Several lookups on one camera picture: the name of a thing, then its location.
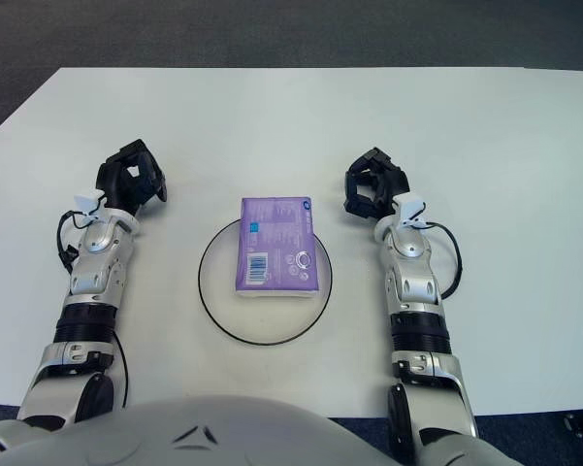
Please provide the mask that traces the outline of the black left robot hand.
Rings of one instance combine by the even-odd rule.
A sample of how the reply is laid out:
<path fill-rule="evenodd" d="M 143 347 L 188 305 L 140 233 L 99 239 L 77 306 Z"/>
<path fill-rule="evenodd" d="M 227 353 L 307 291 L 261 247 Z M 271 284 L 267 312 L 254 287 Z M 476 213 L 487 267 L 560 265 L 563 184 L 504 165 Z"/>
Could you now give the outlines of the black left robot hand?
<path fill-rule="evenodd" d="M 167 201 L 165 175 L 142 139 L 121 148 L 100 166 L 95 187 L 104 192 L 106 208 L 132 216 L 153 196 Z"/>

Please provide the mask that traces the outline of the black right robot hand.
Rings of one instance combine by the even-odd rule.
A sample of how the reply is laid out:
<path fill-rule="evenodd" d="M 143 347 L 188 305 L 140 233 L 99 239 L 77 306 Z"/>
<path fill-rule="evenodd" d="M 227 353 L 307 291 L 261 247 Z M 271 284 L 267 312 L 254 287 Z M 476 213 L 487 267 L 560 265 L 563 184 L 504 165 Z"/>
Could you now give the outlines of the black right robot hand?
<path fill-rule="evenodd" d="M 377 220 L 395 213 L 393 197 L 410 192 L 405 172 L 389 155 L 372 148 L 345 172 L 345 210 L 361 218 Z"/>

